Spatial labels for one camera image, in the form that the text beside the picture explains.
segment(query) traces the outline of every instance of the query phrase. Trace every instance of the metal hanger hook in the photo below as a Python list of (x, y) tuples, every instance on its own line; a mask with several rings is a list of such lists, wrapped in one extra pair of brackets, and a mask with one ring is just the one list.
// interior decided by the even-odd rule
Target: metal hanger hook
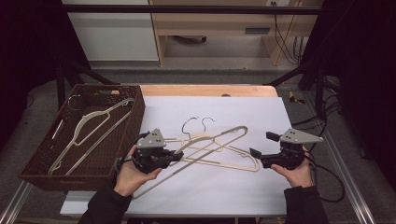
[(184, 126), (187, 124), (187, 122), (189, 122), (189, 121), (192, 120), (192, 119), (198, 119), (198, 118), (199, 118), (199, 117), (190, 118), (190, 119), (188, 119), (186, 122), (184, 122), (183, 126), (181, 127), (181, 131), (182, 131), (183, 133), (186, 133), (186, 132), (184, 132)]
[(205, 119), (211, 119), (212, 121), (215, 121), (215, 120), (213, 120), (212, 118), (204, 118), (204, 119), (202, 119), (201, 123), (202, 123), (202, 125), (204, 125), (204, 132), (206, 131), (206, 126), (205, 126), (205, 124), (204, 124), (204, 120), (205, 120)]
[(79, 94), (79, 95), (71, 95), (71, 96), (67, 99), (67, 106), (68, 106), (70, 109), (72, 109), (72, 110), (78, 110), (78, 109), (73, 108), (73, 107), (70, 105), (70, 100), (71, 100), (73, 97), (77, 97), (77, 96), (81, 96), (81, 95), (80, 95), (80, 94)]

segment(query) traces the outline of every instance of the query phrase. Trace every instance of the human hand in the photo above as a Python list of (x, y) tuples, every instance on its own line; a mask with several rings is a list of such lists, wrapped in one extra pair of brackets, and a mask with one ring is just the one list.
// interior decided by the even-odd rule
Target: human hand
[[(303, 147), (303, 150), (305, 151), (305, 156), (309, 156), (305, 147)], [(273, 169), (278, 174), (285, 176), (292, 188), (299, 186), (303, 188), (312, 187), (311, 172), (309, 161), (307, 159), (304, 159), (300, 166), (294, 170), (287, 170), (284, 167), (276, 164), (272, 164), (271, 169)]]
[[(129, 151), (128, 156), (131, 156), (136, 148), (137, 146), (134, 145)], [(134, 167), (134, 163), (132, 161), (127, 161), (120, 168), (120, 173), (119, 176), (117, 176), (117, 184), (114, 190), (125, 197), (132, 195), (147, 181), (157, 178), (161, 170), (161, 168), (158, 168), (149, 174), (143, 174)]]

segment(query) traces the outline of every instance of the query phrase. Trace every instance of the floor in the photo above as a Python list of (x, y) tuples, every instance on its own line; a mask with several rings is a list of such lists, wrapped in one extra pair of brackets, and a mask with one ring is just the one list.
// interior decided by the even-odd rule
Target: floor
[[(277, 67), (271, 65), (263, 43), (259, 37), (230, 38), (209, 37), (205, 43), (197, 40), (173, 37), (169, 40), (163, 67), (153, 63), (92, 63), (92, 67), (104, 77), (121, 83), (186, 83), (186, 84), (263, 84), (286, 74), (296, 65), (283, 60)], [(94, 82), (83, 77), (87, 82)], [(309, 102), (313, 102), (312, 91), (298, 91), (299, 76), (278, 86), (277, 93), (284, 100), (291, 123), (311, 118), (314, 113)], [(305, 104), (291, 102), (290, 91)], [(325, 96), (332, 95), (326, 91)], [(23, 113), (21, 122), (3, 150), (0, 152), (0, 209), (4, 211), (21, 181), (17, 178), (24, 164), (40, 144), (48, 127), (57, 114), (56, 83), (51, 81), (30, 92), (32, 103)], [(329, 105), (335, 102), (329, 99)], [(342, 110), (335, 107), (328, 115), (325, 137), (328, 144), (317, 144), (317, 162), (337, 172), (331, 147), (342, 155), (358, 196), (353, 189), (340, 203), (324, 203), (331, 223), (396, 223), (396, 194), (382, 176), (374, 161), (364, 160), (359, 153), (359, 143), (350, 131)], [(303, 126), (312, 134), (319, 134), (317, 120)], [(340, 196), (340, 185), (333, 176), (318, 171), (318, 188), (324, 198), (336, 199)], [(69, 217), (62, 217), (64, 192), (47, 192), (31, 188), (17, 217), (17, 223), (76, 223)], [(354, 204), (364, 202), (361, 208)], [(359, 216), (360, 209), (368, 210), (368, 217)], [(265, 218), (262, 223), (277, 223), (276, 218)]]

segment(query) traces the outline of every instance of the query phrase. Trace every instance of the metal frame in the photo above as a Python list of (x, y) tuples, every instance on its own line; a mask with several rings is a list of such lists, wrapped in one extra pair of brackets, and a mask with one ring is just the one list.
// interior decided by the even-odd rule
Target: metal frame
[[(304, 93), (304, 98), (307, 99), (307, 105), (311, 109), (311, 112), (315, 114), (314, 100), (311, 94)], [(364, 200), (358, 185), (356, 184), (352, 174), (349, 172), (346, 163), (344, 162), (341, 154), (337, 148), (337, 145), (332, 140), (328, 130), (324, 131), (324, 143), (326, 144), (327, 151), (332, 160), (332, 164), (339, 175), (340, 179), (344, 182), (346, 186), (346, 195), (355, 210), (356, 216), (360, 223), (364, 224), (374, 224), (375, 220), (368, 207), (366, 201)]]
[[(277, 86), (282, 82), (298, 75), (301, 73), (310, 73), (309, 76), (304, 76), (300, 81), (299, 86), (302, 90), (307, 90), (312, 85), (315, 80), (314, 71), (318, 69), (318, 64), (321, 61), (321, 55), (323, 52), (327, 50), (327, 46), (329, 45), (329, 41), (332, 38), (332, 35), (338, 28), (338, 25), (342, 22), (343, 18), (347, 14), (347, 11), (351, 8), (351, 6), (356, 2), (354, 0), (347, 10), (343, 11), (340, 9), (328, 9), (322, 7), (203, 7), (203, 6), (114, 6), (114, 5), (42, 5), (43, 10), (62, 10), (64, 12), (85, 12), (85, 13), (211, 13), (211, 14), (276, 14), (276, 15), (333, 15), (337, 13), (344, 13), (341, 16), (340, 20), (334, 25), (334, 27), (330, 30), (329, 34), (324, 38), (321, 42), (319, 48), (315, 51), (314, 55), (312, 55), (311, 59), (306, 63), (301, 64), (296, 69), (288, 72), (281, 78), (274, 80), (271, 83), (264, 85)], [(95, 74), (91, 68), (85, 68), (79, 66), (78, 62), (63, 61), (60, 62), (60, 67), (57, 74), (58, 79), (58, 99), (60, 105), (63, 104), (64, 101), (64, 75), (69, 74), (70, 67), (77, 68), (77, 70), (83, 70), (82, 72), (87, 75), (101, 80), (104, 84), (112, 83), (111, 81), (100, 77)], [(76, 82), (82, 82), (79, 76), (73, 77), (73, 80)], [(335, 144), (333, 143), (330, 134), (326, 131), (325, 135), (329, 137), (329, 141), (327, 141), (327, 146), (329, 148), (329, 152), (331, 154), (331, 158), (333, 163), (336, 165), (337, 171), (341, 174), (343, 181), (346, 183), (346, 190), (349, 196), (349, 199), (355, 208), (355, 212), (361, 223), (375, 223), (373, 216), (371, 215), (370, 210), (367, 207), (364, 199), (361, 196), (359, 189), (356, 186), (356, 183), (353, 180), (353, 177), (350, 175), (348, 169), (346, 168), (344, 162), (342, 161), (341, 156), (336, 149)], [(20, 187), (15, 193), (13, 199), (9, 203), (7, 209), (3, 211), (0, 216), (0, 223), (13, 223), (16, 216), (18, 215), (21, 206), (23, 205), (25, 199), (30, 192), (32, 185), (22, 181)]]

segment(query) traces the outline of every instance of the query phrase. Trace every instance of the white cabinet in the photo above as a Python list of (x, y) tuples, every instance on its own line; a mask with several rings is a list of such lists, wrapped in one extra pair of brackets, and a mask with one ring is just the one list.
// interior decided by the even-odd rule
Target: white cabinet
[[(64, 4), (148, 5), (147, 0), (63, 0)], [(68, 13), (89, 61), (158, 61), (148, 13)]]

